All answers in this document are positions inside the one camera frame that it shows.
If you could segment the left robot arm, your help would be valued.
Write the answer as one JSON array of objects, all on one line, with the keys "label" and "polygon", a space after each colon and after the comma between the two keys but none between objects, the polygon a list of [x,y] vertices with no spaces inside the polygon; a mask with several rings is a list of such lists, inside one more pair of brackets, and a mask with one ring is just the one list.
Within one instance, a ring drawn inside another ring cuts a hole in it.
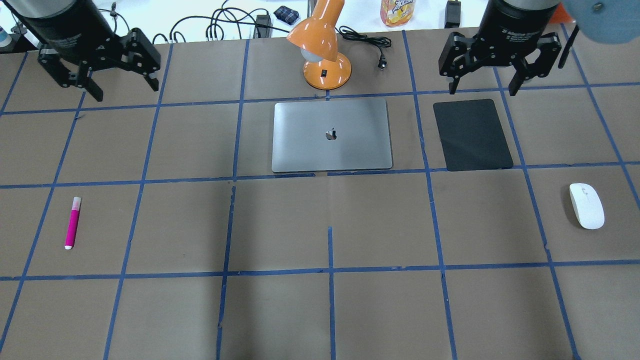
[{"label": "left robot arm", "polygon": [[154,92],[162,57],[141,29],[118,35],[91,0],[7,0],[6,7],[39,39],[38,63],[62,88],[103,100],[90,72],[123,69],[146,80]]}]

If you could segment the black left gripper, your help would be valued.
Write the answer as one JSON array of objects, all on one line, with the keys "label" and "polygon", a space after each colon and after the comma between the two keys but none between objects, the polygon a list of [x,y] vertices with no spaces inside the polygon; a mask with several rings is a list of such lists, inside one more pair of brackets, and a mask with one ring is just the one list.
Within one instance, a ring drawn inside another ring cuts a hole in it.
[{"label": "black left gripper", "polygon": [[75,87],[103,101],[103,89],[89,73],[119,68],[142,75],[154,92],[159,90],[162,57],[137,27],[120,36],[101,14],[58,14],[38,19],[38,35],[45,41],[38,63],[62,88]]}]

